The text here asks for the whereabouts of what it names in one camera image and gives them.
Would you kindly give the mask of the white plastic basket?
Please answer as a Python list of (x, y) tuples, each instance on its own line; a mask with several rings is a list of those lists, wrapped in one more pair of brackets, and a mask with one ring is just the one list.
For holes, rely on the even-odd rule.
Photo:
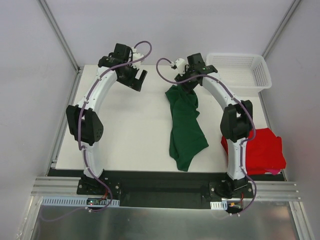
[(213, 65), (223, 82), (238, 96), (256, 96), (272, 87), (267, 63), (261, 55), (209, 53), (206, 64)]

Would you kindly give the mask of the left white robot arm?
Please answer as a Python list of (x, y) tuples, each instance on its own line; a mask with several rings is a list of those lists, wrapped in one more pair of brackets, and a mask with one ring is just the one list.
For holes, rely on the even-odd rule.
[(91, 179), (88, 188), (96, 195), (106, 189), (106, 182), (100, 179), (104, 171), (99, 152), (99, 141), (104, 133), (104, 125), (99, 118), (100, 108), (116, 82), (141, 91), (148, 72), (140, 67), (149, 55), (150, 52), (139, 53), (136, 46), (117, 43), (112, 52), (98, 61), (93, 82), (84, 96), (66, 108), (69, 132), (82, 154), (83, 174)]

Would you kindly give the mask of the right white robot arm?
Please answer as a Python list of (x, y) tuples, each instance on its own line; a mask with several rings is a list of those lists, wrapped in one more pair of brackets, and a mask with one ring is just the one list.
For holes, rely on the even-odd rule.
[(253, 104), (241, 100), (227, 87), (218, 70), (206, 65), (202, 55), (195, 53), (187, 60), (178, 58), (170, 64), (177, 71), (174, 80), (186, 93), (191, 93), (198, 85), (205, 88), (223, 110), (220, 131), (227, 140), (228, 166), (225, 193), (232, 198), (243, 191), (246, 181), (246, 145), (253, 129)]

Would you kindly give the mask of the pink folded t shirt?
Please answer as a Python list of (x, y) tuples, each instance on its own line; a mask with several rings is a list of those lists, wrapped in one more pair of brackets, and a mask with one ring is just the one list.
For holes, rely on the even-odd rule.
[(281, 172), (281, 169), (266, 169), (265, 171), (272, 175), (278, 175)]

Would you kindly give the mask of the red folded t shirt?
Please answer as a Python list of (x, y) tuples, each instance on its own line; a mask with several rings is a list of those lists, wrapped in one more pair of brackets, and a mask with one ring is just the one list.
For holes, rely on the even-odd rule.
[[(282, 139), (276, 136), (269, 128), (251, 130), (243, 154), (243, 167), (246, 173), (261, 175), (266, 169), (285, 169), (286, 160), (283, 155)], [(221, 145), (227, 154), (227, 175), (233, 180), (245, 177), (240, 168), (240, 143), (242, 139), (233, 142), (230, 139), (221, 137)]]

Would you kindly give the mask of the aluminium frame rail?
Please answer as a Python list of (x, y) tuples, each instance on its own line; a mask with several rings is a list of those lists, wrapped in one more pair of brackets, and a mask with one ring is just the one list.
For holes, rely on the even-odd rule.
[[(119, 179), (106, 180), (106, 185), (116, 196), (133, 192), (149, 193), (205, 193), (211, 198), (217, 197), (214, 181), (210, 180), (143, 180)], [(31, 190), (32, 196), (67, 196), (75, 197), (84, 186), (78, 177), (37, 177)], [(233, 197), (246, 200), (255, 197), (258, 201), (301, 202), (301, 191), (295, 182), (290, 181), (256, 181), (248, 182), (245, 187), (237, 189)]]

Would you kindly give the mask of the green t shirt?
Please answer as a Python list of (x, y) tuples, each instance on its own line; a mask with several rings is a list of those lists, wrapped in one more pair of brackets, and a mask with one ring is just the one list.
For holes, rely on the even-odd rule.
[(187, 93), (181, 85), (172, 85), (165, 96), (172, 120), (169, 155), (179, 171), (187, 172), (193, 158), (209, 146), (197, 121), (199, 100), (194, 91)]

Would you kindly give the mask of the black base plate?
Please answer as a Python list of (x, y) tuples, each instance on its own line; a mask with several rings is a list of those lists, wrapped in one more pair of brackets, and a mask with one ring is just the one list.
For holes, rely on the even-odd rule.
[(251, 200), (252, 184), (232, 181), (226, 173), (105, 170), (99, 180), (82, 175), (78, 195), (108, 198), (122, 207), (209, 209), (211, 202)]

